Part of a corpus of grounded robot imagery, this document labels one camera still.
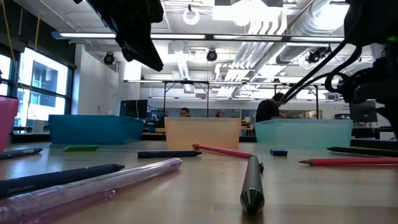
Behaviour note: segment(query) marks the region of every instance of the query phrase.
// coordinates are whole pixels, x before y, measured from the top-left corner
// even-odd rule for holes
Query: light blue plastic bin
[[[143,121],[127,116],[50,115],[54,144],[127,144],[139,141]]]
[[[352,120],[273,119],[255,125],[257,143],[274,149],[348,147]]]

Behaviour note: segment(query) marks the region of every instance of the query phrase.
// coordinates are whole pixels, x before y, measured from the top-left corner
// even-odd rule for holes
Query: man
[[[286,115],[279,112],[279,107],[282,106],[281,99],[283,96],[283,93],[277,93],[272,99],[261,101],[257,108],[256,122],[286,118]]]
[[[183,118],[191,117],[191,115],[189,114],[189,109],[188,108],[181,108],[180,109],[180,117],[183,117]]]

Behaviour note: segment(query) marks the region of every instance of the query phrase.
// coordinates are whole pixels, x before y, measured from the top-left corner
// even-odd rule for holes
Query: wooden table surface
[[[62,152],[49,143],[12,146],[43,147],[41,155],[0,161],[1,178],[15,178],[107,163],[126,168],[163,159],[137,159],[136,151],[166,150],[166,142],[141,141],[101,146],[97,152]],[[183,158],[179,172],[151,179],[118,192],[101,203],[57,223],[99,224],[366,224],[398,223],[398,167],[310,167],[298,161],[347,157],[328,151],[289,151],[272,157],[253,143],[239,145],[264,163],[266,204],[258,216],[247,216],[239,195],[247,160],[204,152]]]

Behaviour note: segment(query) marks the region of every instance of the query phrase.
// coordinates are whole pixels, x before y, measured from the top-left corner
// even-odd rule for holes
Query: computer monitor
[[[366,101],[360,104],[349,104],[351,119],[355,123],[359,122],[377,122],[376,102]]]
[[[148,100],[122,100],[120,116],[144,119],[147,117],[147,108]]]

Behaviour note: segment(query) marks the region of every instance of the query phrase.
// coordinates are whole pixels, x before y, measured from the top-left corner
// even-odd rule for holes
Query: ceiling
[[[86,3],[75,4],[72,0],[14,0],[22,7],[37,15],[40,13],[40,18],[62,32],[109,32],[101,19]],[[164,20],[158,24],[152,25],[152,32],[156,33],[207,33],[207,34],[246,34],[249,26],[237,26],[232,21],[215,21],[211,15],[206,12],[211,12],[214,6],[214,0],[194,0],[192,7],[201,10],[200,20],[197,24],[191,26],[183,20],[183,13],[187,8],[186,4],[171,5],[163,2],[165,14]],[[307,5],[310,0],[296,0],[297,6],[287,10],[287,22],[291,21],[293,17],[298,14],[301,9]],[[343,35],[343,28],[339,28],[332,35]],[[87,40],[75,41],[86,45],[86,49],[92,51],[93,55],[97,55],[99,59],[105,55],[106,52],[115,52],[118,59],[123,60],[120,48],[113,40]],[[204,70],[215,71],[217,63],[224,61],[233,61],[236,54],[241,48],[242,42],[222,42],[222,41],[187,41],[189,44],[189,58],[187,65],[190,70]],[[143,66],[142,74],[146,77],[151,75],[172,73],[178,70],[176,61],[173,61],[168,56],[169,41],[154,41],[155,46],[164,61],[164,69],[161,72]],[[216,49],[218,53],[217,62],[207,62],[206,55],[208,49]],[[328,72],[341,62],[345,61],[354,50],[353,46],[345,47],[338,56],[333,59],[320,73]],[[356,62],[348,68],[348,70],[356,70],[363,67],[370,66],[372,62],[372,54],[370,49],[364,49],[362,62]],[[292,63],[284,69],[286,77],[302,77],[309,72],[302,60]]]

